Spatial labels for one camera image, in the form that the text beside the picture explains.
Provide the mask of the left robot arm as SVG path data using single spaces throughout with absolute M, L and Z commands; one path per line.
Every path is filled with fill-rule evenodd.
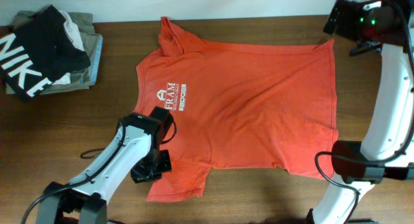
M 176 126 L 172 114 L 155 107 L 148 116 L 124 117 L 114 139 L 67 184 L 52 182 L 38 201 L 37 223 L 107 223 L 107 205 L 127 175 L 152 182 L 171 171 L 166 135 Z

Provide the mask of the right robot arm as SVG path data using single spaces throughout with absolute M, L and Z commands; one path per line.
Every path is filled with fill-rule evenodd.
M 413 0 L 336 0 L 323 28 L 356 43 L 351 56 L 379 50 L 382 69 L 368 132 L 328 152 L 329 186 L 307 223 L 350 223 L 359 201 L 383 179 L 413 179 Z

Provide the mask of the red t-shirt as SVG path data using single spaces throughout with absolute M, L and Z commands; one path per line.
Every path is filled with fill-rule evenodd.
M 161 19 L 159 47 L 136 67 L 135 111 L 168 109 L 172 171 L 147 200 L 200 197 L 211 169 L 281 168 L 332 177 L 338 139 L 333 41 L 320 45 L 248 45 L 202 39 Z

